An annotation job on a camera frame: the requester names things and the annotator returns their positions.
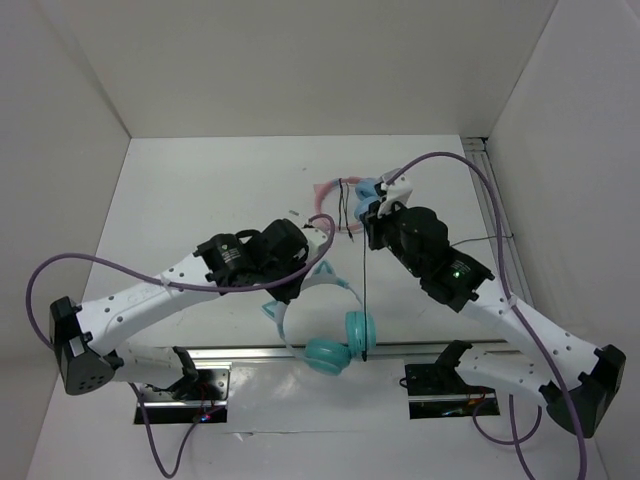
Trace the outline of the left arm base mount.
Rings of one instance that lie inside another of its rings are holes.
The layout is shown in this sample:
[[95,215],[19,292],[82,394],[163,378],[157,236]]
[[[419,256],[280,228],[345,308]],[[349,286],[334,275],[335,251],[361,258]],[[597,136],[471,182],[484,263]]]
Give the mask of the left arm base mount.
[[148,385],[138,387],[151,425],[227,422],[231,365],[208,364],[198,372],[198,382],[178,396]]

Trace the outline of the teal cat ear headphones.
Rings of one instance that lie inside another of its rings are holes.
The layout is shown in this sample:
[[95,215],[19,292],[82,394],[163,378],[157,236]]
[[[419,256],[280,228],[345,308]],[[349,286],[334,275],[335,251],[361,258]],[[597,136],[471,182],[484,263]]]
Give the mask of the teal cat ear headphones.
[[327,376],[340,375],[354,361],[366,361],[377,346],[377,328],[365,297],[340,277],[326,260],[303,280],[300,292],[337,289],[354,297],[353,307],[342,313],[342,304],[328,292],[317,296],[319,305],[297,308],[272,300],[261,306],[273,322],[285,348],[310,369]]

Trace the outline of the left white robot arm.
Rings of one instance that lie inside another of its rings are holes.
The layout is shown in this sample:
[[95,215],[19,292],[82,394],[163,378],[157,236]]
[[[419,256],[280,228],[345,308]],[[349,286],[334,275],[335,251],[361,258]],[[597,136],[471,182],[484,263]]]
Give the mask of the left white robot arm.
[[134,345],[130,338],[228,288],[267,283],[274,299],[289,302],[302,280],[286,276],[316,259],[327,239],[311,225],[278,219],[262,231],[215,235],[151,282],[82,304],[68,297],[53,302],[50,338],[66,393],[84,395],[118,381],[189,397],[204,378],[187,349]]

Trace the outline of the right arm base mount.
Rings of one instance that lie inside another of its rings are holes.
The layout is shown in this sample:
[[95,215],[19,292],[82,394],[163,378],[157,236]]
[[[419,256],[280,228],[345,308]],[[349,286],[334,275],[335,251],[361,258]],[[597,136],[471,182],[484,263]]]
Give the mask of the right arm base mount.
[[408,395],[412,420],[500,415],[491,388],[467,385],[453,370],[435,363],[406,364],[404,369],[398,383]]

